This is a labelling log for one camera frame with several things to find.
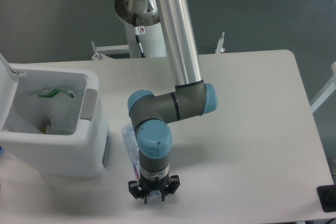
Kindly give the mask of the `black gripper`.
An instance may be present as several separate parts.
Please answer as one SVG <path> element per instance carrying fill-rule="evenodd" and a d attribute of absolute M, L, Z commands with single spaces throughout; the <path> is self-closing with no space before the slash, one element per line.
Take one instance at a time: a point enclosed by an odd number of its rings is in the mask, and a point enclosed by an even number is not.
<path fill-rule="evenodd" d="M 135 199 L 143 199 L 144 203 L 148 203 L 148 195 L 152 191 L 158 190 L 161 193 L 161 200 L 165 201 L 167 195 L 174 194 L 180 186 L 180 178 L 178 175 L 169 176 L 167 174 L 161 179 L 147 179 L 142 173 L 140 181 L 131 180 L 128 182 L 128 189 Z"/>

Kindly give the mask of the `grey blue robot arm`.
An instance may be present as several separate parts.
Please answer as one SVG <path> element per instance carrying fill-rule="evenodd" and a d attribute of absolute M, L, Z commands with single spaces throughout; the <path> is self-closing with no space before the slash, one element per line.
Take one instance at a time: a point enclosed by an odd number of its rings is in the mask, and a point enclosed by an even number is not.
<path fill-rule="evenodd" d="M 142 58 L 146 57 L 143 35 L 152 25 L 162 28 L 175 90 L 162 95 L 139 90 L 128 99 L 140 163 L 140 177 L 130 181 L 128 189 L 136 199 L 147 200 L 153 191 L 165 198 L 180 185 L 177 175 L 169 175 L 173 145 L 169 124 L 215 111 L 217 94 L 202 77 L 187 0 L 115 0 L 114 7 L 131 26 Z"/>

